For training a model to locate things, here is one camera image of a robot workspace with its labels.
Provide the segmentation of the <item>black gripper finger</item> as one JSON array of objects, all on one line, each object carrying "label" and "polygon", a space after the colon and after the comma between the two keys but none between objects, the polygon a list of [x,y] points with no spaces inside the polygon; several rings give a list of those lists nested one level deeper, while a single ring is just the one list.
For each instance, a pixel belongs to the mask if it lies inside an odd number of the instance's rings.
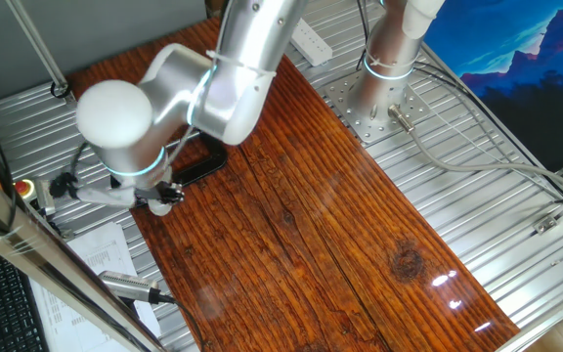
[{"label": "black gripper finger", "polygon": [[157,185],[159,201],[164,204],[176,204],[185,199],[183,186],[179,183],[160,182]]}]

